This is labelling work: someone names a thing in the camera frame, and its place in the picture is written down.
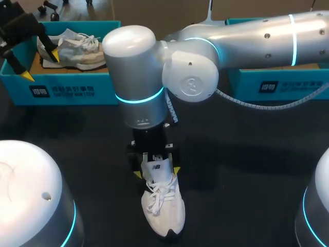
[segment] teal box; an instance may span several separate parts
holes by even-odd
[[[56,36],[69,28],[78,33],[100,37],[121,26],[120,21],[43,22],[46,33]],[[36,37],[13,49],[23,66],[30,70],[36,54]],[[118,104],[108,73],[32,75],[30,82],[15,75],[7,61],[0,79],[15,105],[106,105]]]
[[[226,25],[258,20],[227,19]],[[229,69],[233,96],[242,101],[298,100],[329,82],[329,64],[319,69],[242,70]],[[325,90],[314,99],[329,99]]]

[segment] white cable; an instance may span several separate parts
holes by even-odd
[[[284,110],[284,109],[288,109],[288,108],[292,108],[292,107],[296,107],[300,104],[303,104],[307,101],[309,101],[310,99],[314,98],[315,96],[321,94],[323,91],[325,91],[327,88],[329,87],[329,83],[326,83],[325,85],[323,85],[322,87],[318,88],[317,90],[315,90],[313,93],[307,95],[306,97],[300,99],[300,100],[297,100],[295,102],[292,102],[292,103],[289,103],[289,104],[284,104],[284,105],[277,105],[275,107],[268,107],[268,106],[265,106],[265,105],[257,105],[257,104],[249,104],[249,103],[246,103],[246,102],[243,102],[241,100],[238,100],[238,99],[234,99],[233,97],[225,94],[224,92],[222,92],[221,90],[217,89],[215,92],[232,101],[233,103],[236,103],[236,104],[239,104],[239,105],[242,105],[244,107],[248,107],[248,108],[253,108],[253,109],[257,109],[257,110],[268,110],[268,111],[274,111],[274,110]]]
[[[170,111],[171,117],[172,117],[174,123],[176,124],[176,123],[178,123],[178,117],[176,115],[173,105],[171,104],[171,100],[169,98],[167,90],[165,91],[164,96],[166,97],[166,103],[167,103],[168,109]]]

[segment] white sneaker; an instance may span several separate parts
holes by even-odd
[[[102,44],[94,36],[66,29],[61,35],[49,36],[49,38],[58,45],[60,62],[52,61],[44,45],[37,38],[37,48],[44,68],[77,68],[88,71],[106,66]]]
[[[145,168],[152,181],[141,199],[151,228],[161,237],[176,237],[185,223],[185,205],[179,192],[177,175],[172,174],[169,159],[147,162]]]

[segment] white shoelace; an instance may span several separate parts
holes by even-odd
[[[148,212],[154,215],[160,212],[164,201],[172,201],[175,197],[175,182],[177,176],[171,176],[170,180],[163,183],[146,182],[147,187],[153,192],[150,197],[153,198],[148,205]]]
[[[88,51],[96,51],[98,49],[99,41],[97,39],[99,39],[100,37],[95,38],[95,36],[93,35],[89,36],[81,32],[78,33],[78,35],[81,35],[83,37],[81,39],[81,44],[76,45],[76,47],[83,46]]]

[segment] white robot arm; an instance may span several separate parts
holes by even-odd
[[[328,62],[328,23],[329,11],[317,11],[222,27],[195,24],[174,42],[157,42],[148,28],[126,26],[110,32],[103,47],[126,119],[137,123],[133,118],[140,114],[152,118],[148,111],[162,118],[163,87],[184,101],[199,102],[217,91],[223,69]]]

